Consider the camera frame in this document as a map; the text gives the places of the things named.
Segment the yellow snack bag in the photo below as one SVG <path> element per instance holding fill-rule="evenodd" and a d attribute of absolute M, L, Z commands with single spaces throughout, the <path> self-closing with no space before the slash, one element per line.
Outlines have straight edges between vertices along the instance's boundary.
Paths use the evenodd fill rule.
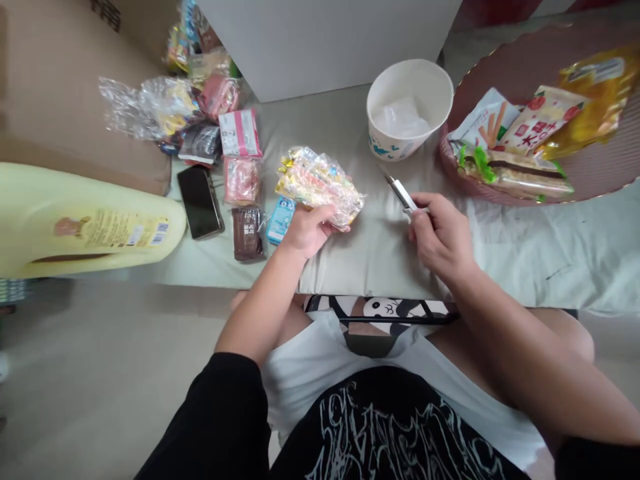
<path fill-rule="evenodd" d="M 592 100 L 568 125 L 538 147 L 544 160 L 566 157 L 608 141 L 640 79 L 640 44 L 626 45 L 582 60 L 560 71 L 559 88 Z"/>

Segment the cardboard box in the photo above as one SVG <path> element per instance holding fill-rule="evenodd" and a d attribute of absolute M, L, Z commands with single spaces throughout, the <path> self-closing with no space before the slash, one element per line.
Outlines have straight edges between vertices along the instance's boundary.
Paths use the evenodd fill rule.
<path fill-rule="evenodd" d="M 164 75 L 175 2 L 121 3 L 123 11 L 108 0 L 0 3 L 0 161 L 166 194 L 170 159 L 152 142 L 106 129 L 98 78 L 135 87 Z"/>

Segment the black sleeve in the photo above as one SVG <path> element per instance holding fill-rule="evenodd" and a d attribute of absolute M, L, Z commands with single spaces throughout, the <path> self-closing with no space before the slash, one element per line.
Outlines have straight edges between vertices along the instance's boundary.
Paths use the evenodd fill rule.
<path fill-rule="evenodd" d="M 136 479 L 262 479 L 269 472 L 267 395 L 253 360 L 215 353 Z"/>
<path fill-rule="evenodd" d="M 557 480 L 640 478 L 640 445 L 568 439 L 556 456 Z"/>

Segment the person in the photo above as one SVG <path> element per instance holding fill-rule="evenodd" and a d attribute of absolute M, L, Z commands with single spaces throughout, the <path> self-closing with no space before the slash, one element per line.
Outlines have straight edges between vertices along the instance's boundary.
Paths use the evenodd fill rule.
<path fill-rule="evenodd" d="M 427 338 L 412 327 L 383 359 L 350 352 L 335 314 L 291 302 L 335 212 L 298 209 L 136 478 L 522 479 L 545 443 L 558 479 L 640 473 L 640 414 L 594 367 L 586 330 L 482 272 L 446 198 L 412 198 L 417 258 L 461 319 Z M 267 420 L 282 444 L 270 470 Z"/>

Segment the hand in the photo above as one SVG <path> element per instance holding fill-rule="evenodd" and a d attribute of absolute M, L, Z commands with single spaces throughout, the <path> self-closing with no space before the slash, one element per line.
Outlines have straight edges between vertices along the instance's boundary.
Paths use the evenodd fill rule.
<path fill-rule="evenodd" d="M 420 209 L 411 215 L 409 239 L 417 244 L 420 262 L 447 284 L 465 278 L 477 268 L 467 218 L 439 193 L 411 198 Z"/>
<path fill-rule="evenodd" d="M 333 205 L 323 205 L 311 211 L 306 211 L 298 205 L 295 208 L 287 234 L 280 245 L 300 253 L 305 260 L 310 259 L 320 250 L 331 234 L 337 231 L 328 222 L 334 215 L 335 207 Z"/>

